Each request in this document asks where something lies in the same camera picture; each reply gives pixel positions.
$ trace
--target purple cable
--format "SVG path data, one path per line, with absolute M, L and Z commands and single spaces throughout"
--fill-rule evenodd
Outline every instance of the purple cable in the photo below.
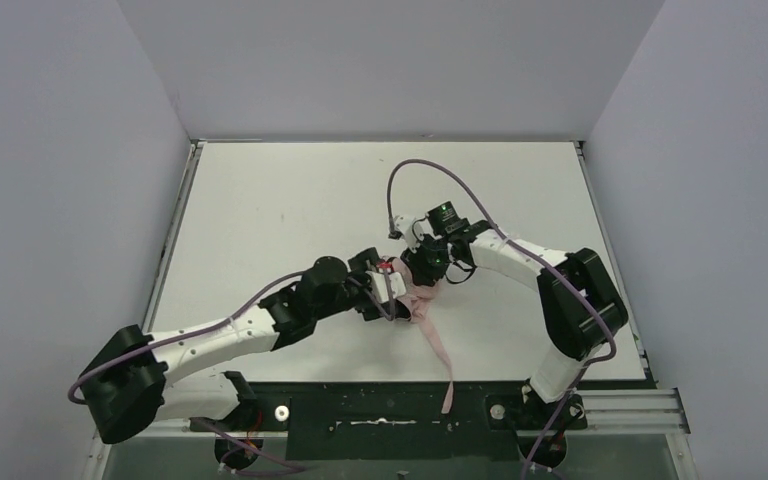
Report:
M 393 266 L 390 268 L 384 268 L 384 285 L 387 287 L 387 301 L 390 304 L 390 317 L 387 318 L 391 322 L 396 319 L 396 297 L 393 296 L 393 287 L 390 285 L 390 273 L 392 273 Z
M 490 213 L 487 211 L 486 208 L 484 208 L 484 205 L 481 203 L 481 201 L 478 199 L 478 197 L 475 195 L 475 193 L 472 191 L 471 188 L 463 181 L 460 177 L 458 177 L 454 172 L 449 170 L 448 168 L 439 165 L 437 163 L 431 162 L 429 160 L 423 160 L 420 158 L 412 158 L 409 160 L 403 160 L 399 162 L 398 165 L 396 165 L 395 168 L 393 168 L 393 171 L 390 172 L 390 178 L 387 180 L 387 215 L 389 217 L 389 223 L 390 223 L 390 231 L 393 232 L 396 230 L 396 221 L 393 218 L 393 204 L 391 201 L 392 197 L 392 191 L 393 191 L 393 179 L 396 177 L 396 172 L 399 171 L 402 167 L 405 165 L 410 164 L 419 164 L 419 165 L 425 165 L 431 168 L 435 168 L 449 177 L 452 178 L 455 182 L 458 183 L 458 185 L 461 186 L 461 188 L 464 189 L 467 195 L 469 195 L 469 198 L 472 199 L 472 201 L 475 203 L 475 206 L 478 207 L 478 209 L 481 211 L 481 214 L 484 215 L 484 218 L 487 220 L 487 223 L 490 224 L 490 227 L 496 232 L 497 235 L 499 235 L 500 238 L 504 240 L 509 240 L 508 236 L 502 232 L 502 229 L 499 228 L 499 226 L 496 224 L 496 222 L 493 220 L 493 218 L 490 216 Z M 584 372 L 587 371 L 587 368 L 590 365 L 593 365 L 594 363 L 598 362 L 606 362 L 612 358 L 614 358 L 617 354 L 617 344 L 614 341 L 614 336 L 611 333 L 611 330 L 608 328 L 608 325 L 605 323 L 605 320 L 602 319 L 602 316 L 599 315 L 599 312 L 596 311 L 595 308 L 593 308 L 593 305 L 590 304 L 590 302 L 587 301 L 584 296 L 579 293 L 578 289 L 576 289 L 572 283 L 570 283 L 569 280 L 566 279 L 566 277 L 561 274 L 561 272 L 558 271 L 552 264 L 550 264 L 548 261 L 546 261 L 543 257 L 540 255 L 535 254 L 534 252 L 528 250 L 527 248 L 523 247 L 522 245 L 517 244 L 516 242 L 508 242 L 508 245 L 510 245 L 514 250 L 517 252 L 525 255 L 526 257 L 534 260 L 535 262 L 539 263 L 543 268 L 549 271 L 555 278 L 558 279 L 561 284 L 570 291 L 570 293 L 575 297 L 576 300 L 578 300 L 579 303 L 581 303 L 582 306 L 584 306 L 585 310 L 587 310 L 587 313 L 590 314 L 591 317 L 596 321 L 596 324 L 599 325 L 599 329 L 602 330 L 602 333 L 605 335 L 605 338 L 608 340 L 608 344 L 611 346 L 611 350 L 601 357 L 591 358 L 590 360 L 586 361 L 584 363 L 584 366 L 581 368 L 581 371 L 578 373 L 578 375 L 575 377 L 575 380 L 572 381 L 567 391 L 564 393 L 564 396 L 561 397 L 561 400 L 558 402 L 557 408 L 555 408 L 555 411 L 552 413 L 552 416 L 549 417 L 549 421 L 546 422 L 546 425 L 543 427 L 543 430 L 540 431 L 540 434 L 537 436 L 537 439 L 534 442 L 534 445 L 531 447 L 531 451 L 528 453 L 528 455 L 525 458 L 525 463 L 523 464 L 522 471 L 520 473 L 520 479 L 524 479 L 525 476 L 528 474 L 528 467 L 530 464 L 538 465 L 540 467 L 543 467 L 542 465 L 539 465 L 537 463 L 534 463 L 532 459 L 534 458 L 534 454 L 537 452 L 537 447 L 540 446 L 540 443 L 543 441 L 543 439 L 546 437 L 546 434 L 549 431 L 549 428 L 551 428 L 552 424 L 555 422 L 555 420 L 558 418 L 558 415 L 561 413 L 561 410 L 564 407 L 564 404 L 569 399 L 570 393 L 575 388 L 576 385 L 578 385 L 578 382 L 581 381 L 581 378 L 584 376 Z
M 216 435 L 219 435 L 225 440 L 228 440 L 229 442 L 233 443 L 234 445 L 240 447 L 240 449 L 247 450 L 255 455 L 261 456 L 267 460 L 271 460 L 278 465 L 281 465 L 283 467 L 287 467 L 288 470 L 277 470 L 274 472 L 246 472 L 243 470 L 237 471 L 236 474 L 240 475 L 242 477 L 283 477 L 284 475 L 292 475 L 294 473 L 299 473 L 307 470 L 307 467 L 303 465 L 297 465 L 292 462 L 288 462 L 284 459 L 278 458 L 275 455 L 272 455 L 270 453 L 266 453 L 263 450 L 260 450 L 258 448 L 252 447 L 251 445 L 232 437 L 231 435 L 228 435 L 227 433 L 223 432 L 222 430 L 219 430 L 215 426 L 211 425 L 209 422 L 205 422 L 204 420 L 200 418 L 191 418 L 191 422 L 201 425 L 202 427 L 210 430 L 211 432 L 215 433 Z M 224 460 L 231 455 L 232 453 L 238 452 L 239 449 L 233 450 L 230 452 L 227 452 L 225 455 L 222 456 L 222 459 L 220 460 L 221 463 L 224 463 Z
M 142 355 L 142 354 L 144 354 L 146 352 L 150 352 L 150 351 L 154 350 L 155 348 L 160 348 L 160 347 L 164 347 L 166 345 L 171 345 L 173 343 L 180 342 L 182 340 L 187 340 L 187 339 L 190 339 L 190 338 L 193 338 L 193 337 L 198 337 L 199 335 L 204 335 L 205 333 L 214 332 L 216 330 L 219 330 L 220 328 L 224 328 L 224 327 L 230 325 L 231 322 L 233 322 L 234 320 L 240 318 L 240 316 L 243 313 L 245 313 L 246 310 L 248 310 L 249 308 L 251 308 L 252 305 L 254 305 L 254 302 L 256 302 L 260 297 L 263 296 L 264 293 L 269 291 L 272 287 L 274 287 L 275 285 L 278 285 L 279 283 L 285 282 L 285 281 L 287 281 L 287 280 L 289 280 L 291 278 L 298 277 L 302 273 L 304 273 L 304 272 L 290 273 L 290 274 L 284 275 L 283 277 L 281 277 L 281 278 L 279 278 L 277 280 L 274 280 L 274 281 L 270 282 L 268 285 L 266 285 L 265 287 L 261 288 L 259 292 L 255 293 L 253 297 L 251 297 L 246 303 L 244 303 L 243 306 L 240 307 L 236 312 L 231 314 L 230 317 L 226 318 L 225 320 L 222 320 L 221 322 L 218 322 L 218 323 L 216 323 L 214 325 L 211 325 L 209 327 L 204 327 L 204 328 L 199 329 L 199 330 L 195 330 L 195 331 L 188 332 L 188 333 L 183 333 L 181 335 L 176 335 L 174 337 L 167 338 L 166 340 L 161 340 L 159 342 L 150 343 L 150 344 L 148 344 L 146 346 L 143 346 L 143 347 L 140 347 L 140 348 L 138 348 L 136 350 L 130 351 L 130 352 L 124 354 L 124 355 L 120 355 L 120 356 L 114 358 L 113 360 L 109 360 L 107 362 L 102 363 L 101 365 L 93 368 L 89 372 L 87 372 L 87 373 L 81 375 L 80 377 L 78 377 L 78 380 L 75 381 L 75 383 L 71 387 L 69 387 L 69 392 L 67 394 L 67 397 L 69 398 L 69 401 L 72 402 L 72 403 L 77 403 L 78 405 L 86 405 L 87 402 L 84 399 L 82 399 L 82 398 L 76 397 L 75 393 L 77 393 L 77 391 L 81 387 L 81 385 L 86 383 L 86 381 L 89 380 L 90 378 L 93 378 L 96 375 L 99 375 L 99 374 L 101 374 L 101 373 L 103 373 L 103 372 L 105 372 L 105 371 L 115 367 L 116 365 L 119 365 L 119 364 L 121 364 L 123 362 L 127 362 L 128 360 L 130 360 L 130 359 L 132 359 L 134 357 Z

